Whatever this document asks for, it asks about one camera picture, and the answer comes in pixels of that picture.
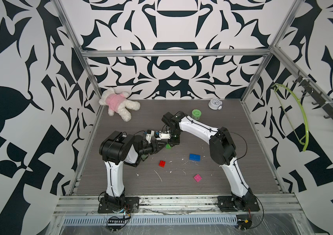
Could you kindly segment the blue lego brick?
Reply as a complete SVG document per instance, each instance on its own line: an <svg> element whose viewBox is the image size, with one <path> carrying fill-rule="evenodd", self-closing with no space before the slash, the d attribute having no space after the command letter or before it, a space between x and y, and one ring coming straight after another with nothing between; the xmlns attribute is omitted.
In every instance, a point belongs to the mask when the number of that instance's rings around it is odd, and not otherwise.
<svg viewBox="0 0 333 235"><path fill-rule="evenodd" d="M189 159L191 161L199 162L199 161L201 161L201 156L197 155L197 154L190 154Z"/></svg>

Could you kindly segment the green lidded jar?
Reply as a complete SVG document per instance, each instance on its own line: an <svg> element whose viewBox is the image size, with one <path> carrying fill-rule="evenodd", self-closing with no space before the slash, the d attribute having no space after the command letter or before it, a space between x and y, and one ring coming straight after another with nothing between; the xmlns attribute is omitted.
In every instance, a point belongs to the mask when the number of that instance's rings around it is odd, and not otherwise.
<svg viewBox="0 0 333 235"><path fill-rule="evenodd" d="M201 116L202 116L202 112L198 109L194 109L191 113L191 117L194 120L200 120Z"/></svg>

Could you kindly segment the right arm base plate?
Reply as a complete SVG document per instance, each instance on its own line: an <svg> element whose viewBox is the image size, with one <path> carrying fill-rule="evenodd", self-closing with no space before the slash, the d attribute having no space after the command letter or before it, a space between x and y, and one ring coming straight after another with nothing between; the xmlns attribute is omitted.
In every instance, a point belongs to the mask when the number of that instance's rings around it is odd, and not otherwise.
<svg viewBox="0 0 333 235"><path fill-rule="evenodd" d="M247 194L244 197L218 196L217 205L222 212L258 212L260 206L257 198L253 194Z"/></svg>

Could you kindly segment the small yellow connector box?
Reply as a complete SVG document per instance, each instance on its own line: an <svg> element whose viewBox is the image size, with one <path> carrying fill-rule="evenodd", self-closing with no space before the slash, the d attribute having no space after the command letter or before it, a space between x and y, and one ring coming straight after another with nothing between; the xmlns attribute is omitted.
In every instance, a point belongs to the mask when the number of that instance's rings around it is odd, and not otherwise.
<svg viewBox="0 0 333 235"><path fill-rule="evenodd" d="M240 230L249 230L252 226L252 219L250 218L237 218L237 228Z"/></svg>

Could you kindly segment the white plush toy pink shirt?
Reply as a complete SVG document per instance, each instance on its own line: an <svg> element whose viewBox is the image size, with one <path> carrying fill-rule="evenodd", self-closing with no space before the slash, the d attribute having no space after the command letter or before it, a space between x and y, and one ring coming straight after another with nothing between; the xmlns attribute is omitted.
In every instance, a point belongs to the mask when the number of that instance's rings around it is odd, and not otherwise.
<svg viewBox="0 0 333 235"><path fill-rule="evenodd" d="M138 111L141 108L139 102L128 100L129 96L127 92L116 93L114 88L108 88L102 93L99 104L108 107L109 116L117 113L125 122L129 122L132 115L128 110Z"/></svg>

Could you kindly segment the green hoop tube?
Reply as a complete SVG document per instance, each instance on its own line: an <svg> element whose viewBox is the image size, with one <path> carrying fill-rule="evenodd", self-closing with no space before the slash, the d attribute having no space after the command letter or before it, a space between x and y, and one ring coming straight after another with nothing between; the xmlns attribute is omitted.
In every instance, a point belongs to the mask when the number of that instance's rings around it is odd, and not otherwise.
<svg viewBox="0 0 333 235"><path fill-rule="evenodd" d="M301 112L301 116L302 116L302 119L303 119L303 125L304 125L304 135L302 137L299 137L297 132L296 132L296 128L293 126L293 123L291 121L291 119L289 118L289 115L287 114L287 111L278 95L278 91L280 90L280 88L284 89L285 91L287 91L288 94L290 94L293 99L295 100L295 102L297 103L299 109L300 109L300 112ZM274 94L276 95L277 97L277 100L282 108L282 111L285 115L285 117L287 118L292 130L293 130L293 133L296 137L296 139L298 140L298 143L300 145L303 146L302 148L302 151L303 152L306 152L307 151L307 148L309 146L309 122L308 122L308 119L307 119L307 115L306 115L306 112L305 112L305 109L301 103L301 99L302 97L298 98L297 95L290 89L288 88L286 85L283 85L283 84L280 84L280 83L275 83L272 85L272 90L274 91Z"/></svg>

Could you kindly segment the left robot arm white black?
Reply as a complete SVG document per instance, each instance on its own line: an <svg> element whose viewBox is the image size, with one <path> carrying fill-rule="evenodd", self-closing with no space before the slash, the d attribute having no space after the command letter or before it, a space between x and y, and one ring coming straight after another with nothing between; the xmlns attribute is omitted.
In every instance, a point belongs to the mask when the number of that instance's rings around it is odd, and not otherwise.
<svg viewBox="0 0 333 235"><path fill-rule="evenodd" d="M135 135L114 131L99 147L107 169L107 189L104 195L108 203L123 206L125 187L123 184L123 166L137 167L148 156L161 151L171 138L168 132L149 130Z"/></svg>

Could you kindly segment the aluminium front rail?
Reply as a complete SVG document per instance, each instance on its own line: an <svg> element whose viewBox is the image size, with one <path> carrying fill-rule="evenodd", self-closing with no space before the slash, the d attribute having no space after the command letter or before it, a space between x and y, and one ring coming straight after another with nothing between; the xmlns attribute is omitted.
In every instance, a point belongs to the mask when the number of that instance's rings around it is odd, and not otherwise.
<svg viewBox="0 0 333 235"><path fill-rule="evenodd" d="M130 210L131 215L174 215L174 214L219 214L217 194L196 195L138 195L140 200ZM302 213L303 209L294 194L256 194L258 213ZM62 196L55 207L54 216L99 215L96 195Z"/></svg>

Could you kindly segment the red lego brick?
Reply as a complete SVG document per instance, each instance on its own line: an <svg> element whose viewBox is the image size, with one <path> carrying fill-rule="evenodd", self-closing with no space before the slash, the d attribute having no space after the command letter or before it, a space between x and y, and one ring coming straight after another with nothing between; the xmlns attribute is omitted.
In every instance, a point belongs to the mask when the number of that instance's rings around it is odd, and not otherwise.
<svg viewBox="0 0 333 235"><path fill-rule="evenodd" d="M161 160L161 161L159 162L159 166L160 166L160 167L165 167L165 164L166 164L165 161L162 161L162 160Z"/></svg>

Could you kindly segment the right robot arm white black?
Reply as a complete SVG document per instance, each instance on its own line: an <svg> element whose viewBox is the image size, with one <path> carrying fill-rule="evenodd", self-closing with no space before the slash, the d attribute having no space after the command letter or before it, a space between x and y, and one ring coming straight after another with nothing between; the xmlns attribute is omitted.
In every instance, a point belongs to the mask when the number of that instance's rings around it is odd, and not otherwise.
<svg viewBox="0 0 333 235"><path fill-rule="evenodd" d="M227 128L205 125L182 111L174 115L170 112L164 114L162 122L169 128L168 143L171 146L180 144L182 132L188 132L205 141L210 147L211 159L220 165L227 177L233 200L243 205L254 202L256 198L238 166L236 146Z"/></svg>

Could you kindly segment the pink lego brick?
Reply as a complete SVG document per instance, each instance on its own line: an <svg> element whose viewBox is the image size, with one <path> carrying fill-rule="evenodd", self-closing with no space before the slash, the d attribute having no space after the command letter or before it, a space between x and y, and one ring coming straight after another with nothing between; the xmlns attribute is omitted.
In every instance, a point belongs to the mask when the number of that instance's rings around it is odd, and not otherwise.
<svg viewBox="0 0 333 235"><path fill-rule="evenodd" d="M196 182L200 182L202 180L202 177L199 174L196 174L193 178Z"/></svg>

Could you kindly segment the small white alarm clock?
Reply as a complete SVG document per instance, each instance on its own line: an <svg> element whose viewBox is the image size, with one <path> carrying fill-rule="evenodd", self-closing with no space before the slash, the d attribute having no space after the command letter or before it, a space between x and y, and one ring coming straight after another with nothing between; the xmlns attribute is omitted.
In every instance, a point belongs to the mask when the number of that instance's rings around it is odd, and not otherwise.
<svg viewBox="0 0 333 235"><path fill-rule="evenodd" d="M212 110L221 110L222 109L222 101L219 99L211 99L209 101L209 108Z"/></svg>

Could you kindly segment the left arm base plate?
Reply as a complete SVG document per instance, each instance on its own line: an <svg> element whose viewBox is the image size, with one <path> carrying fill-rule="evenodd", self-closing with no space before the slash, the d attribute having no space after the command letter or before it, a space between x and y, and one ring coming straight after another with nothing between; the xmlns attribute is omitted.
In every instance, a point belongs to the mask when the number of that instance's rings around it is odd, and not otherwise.
<svg viewBox="0 0 333 235"><path fill-rule="evenodd" d="M111 196L103 197L100 199L98 213L121 213L121 212L134 212L139 208L139 197L119 197L114 198Z"/></svg>

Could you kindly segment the black hook rack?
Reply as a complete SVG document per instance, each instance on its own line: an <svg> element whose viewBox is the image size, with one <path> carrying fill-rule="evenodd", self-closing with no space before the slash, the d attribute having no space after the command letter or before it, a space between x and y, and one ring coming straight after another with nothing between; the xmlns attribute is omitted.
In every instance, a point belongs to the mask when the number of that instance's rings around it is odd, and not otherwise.
<svg viewBox="0 0 333 235"><path fill-rule="evenodd" d="M333 120L333 99L329 97L314 81L305 73L298 70L297 78L294 83L299 84L303 88L302 97L311 97L314 102L313 106L317 106L325 111L325 119Z"/></svg>

